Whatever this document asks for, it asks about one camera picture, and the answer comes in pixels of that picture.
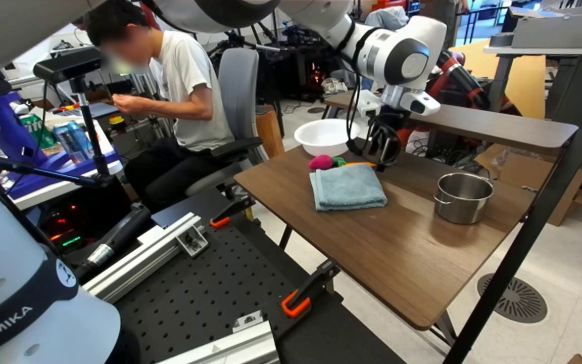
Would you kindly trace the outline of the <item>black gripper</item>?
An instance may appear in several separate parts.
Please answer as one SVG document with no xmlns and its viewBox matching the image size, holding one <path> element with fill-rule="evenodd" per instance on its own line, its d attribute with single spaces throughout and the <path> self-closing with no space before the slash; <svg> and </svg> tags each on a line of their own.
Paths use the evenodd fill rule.
<svg viewBox="0 0 582 364">
<path fill-rule="evenodd" d="M 396 147 L 400 145 L 398 130 L 402 126 L 402 118 L 398 113 L 378 113 L 367 121 L 367 126 L 371 145 L 367 143 L 366 138 L 347 140 L 346 145 L 356 157 L 361 157 L 367 150 L 381 152 L 383 147 L 387 147 L 386 152 L 381 152 L 378 164 L 380 173 L 383 173 L 386 168 L 398 162 L 400 150 Z"/>
</svg>

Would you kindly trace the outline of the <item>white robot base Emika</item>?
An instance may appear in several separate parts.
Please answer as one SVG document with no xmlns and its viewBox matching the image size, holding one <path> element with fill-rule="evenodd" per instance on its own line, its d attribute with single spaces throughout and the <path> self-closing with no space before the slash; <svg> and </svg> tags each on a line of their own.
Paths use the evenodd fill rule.
<svg viewBox="0 0 582 364">
<path fill-rule="evenodd" d="M 118 311 L 0 203 L 0 364 L 106 364 Z"/>
</svg>

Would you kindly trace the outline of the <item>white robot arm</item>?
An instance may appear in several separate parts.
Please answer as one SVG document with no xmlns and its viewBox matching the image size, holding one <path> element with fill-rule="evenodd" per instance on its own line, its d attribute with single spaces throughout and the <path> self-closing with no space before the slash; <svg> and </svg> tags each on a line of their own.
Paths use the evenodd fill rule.
<svg viewBox="0 0 582 364">
<path fill-rule="evenodd" d="M 413 17 L 402 29 L 373 29 L 347 17 L 352 0 L 141 0 L 171 29 L 229 31 L 262 20 L 275 10 L 318 33 L 352 68 L 386 86 L 381 102 L 393 109 L 431 116 L 440 103 L 426 81 L 444 45 L 446 26 Z M 0 0 L 0 70 L 69 23 L 94 10 L 135 10 L 134 0 Z"/>
</svg>

